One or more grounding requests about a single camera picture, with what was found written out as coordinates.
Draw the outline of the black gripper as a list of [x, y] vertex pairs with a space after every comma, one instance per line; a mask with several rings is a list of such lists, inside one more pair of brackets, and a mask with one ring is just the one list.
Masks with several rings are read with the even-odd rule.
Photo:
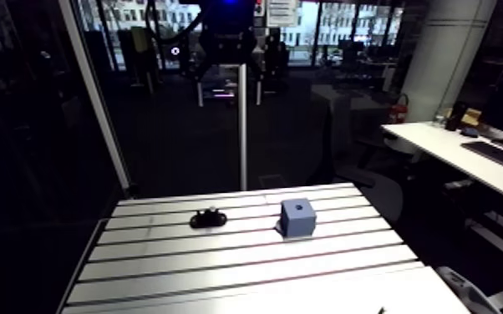
[[204, 0], [199, 44], [210, 64], [244, 64], [257, 45], [252, 0]]

